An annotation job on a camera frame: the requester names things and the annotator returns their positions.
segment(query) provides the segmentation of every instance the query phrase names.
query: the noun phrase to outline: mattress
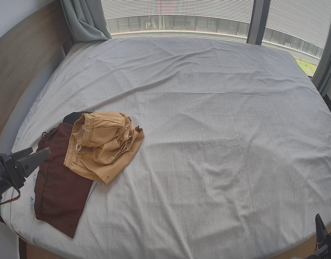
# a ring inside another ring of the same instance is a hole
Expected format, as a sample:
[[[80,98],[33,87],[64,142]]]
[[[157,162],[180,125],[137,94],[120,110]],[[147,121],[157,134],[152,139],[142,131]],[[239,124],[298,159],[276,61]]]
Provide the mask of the mattress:
[[[35,150],[82,110],[127,114],[144,141],[94,187],[73,239],[35,218],[31,175],[2,206],[31,244],[66,258],[269,258],[314,235],[317,213],[331,222],[331,114],[287,52],[197,38],[77,44],[13,150]]]

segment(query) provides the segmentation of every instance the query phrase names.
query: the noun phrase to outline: wooden bed frame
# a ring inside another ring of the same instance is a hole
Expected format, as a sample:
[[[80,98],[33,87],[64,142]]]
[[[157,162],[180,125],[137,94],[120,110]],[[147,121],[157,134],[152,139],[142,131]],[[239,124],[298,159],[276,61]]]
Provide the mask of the wooden bed frame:
[[[64,44],[66,54],[72,45],[70,38],[59,0],[25,18],[0,38],[0,136],[27,86]],[[315,246],[313,236],[273,259],[304,258],[313,253]]]

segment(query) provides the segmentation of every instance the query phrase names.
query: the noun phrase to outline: headboard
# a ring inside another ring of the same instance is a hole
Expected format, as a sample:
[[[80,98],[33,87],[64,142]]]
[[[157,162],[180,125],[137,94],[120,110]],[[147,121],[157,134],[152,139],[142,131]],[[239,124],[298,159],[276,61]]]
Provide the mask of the headboard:
[[[0,38],[0,136],[31,80],[70,37],[60,0],[56,0]]]

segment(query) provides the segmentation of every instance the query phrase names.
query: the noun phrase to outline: grass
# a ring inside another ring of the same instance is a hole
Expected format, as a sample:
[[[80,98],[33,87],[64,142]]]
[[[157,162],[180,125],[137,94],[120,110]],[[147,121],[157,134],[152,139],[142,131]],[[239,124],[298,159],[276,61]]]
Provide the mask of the grass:
[[[308,75],[308,76],[313,76],[313,74],[315,73],[317,67],[311,63],[308,63],[308,62],[305,62],[303,60],[300,60],[300,59],[295,59],[296,62],[298,63],[298,65],[302,68],[302,70]],[[308,72],[305,67],[309,68],[312,73]]]

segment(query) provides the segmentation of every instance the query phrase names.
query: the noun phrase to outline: gray curtain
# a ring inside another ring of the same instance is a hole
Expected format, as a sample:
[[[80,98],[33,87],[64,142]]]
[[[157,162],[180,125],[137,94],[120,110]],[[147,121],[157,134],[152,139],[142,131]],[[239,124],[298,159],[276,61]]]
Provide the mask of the gray curtain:
[[[331,84],[331,25],[323,55],[312,79],[319,93],[324,97]]]
[[[100,0],[60,0],[60,2],[75,42],[111,38]]]

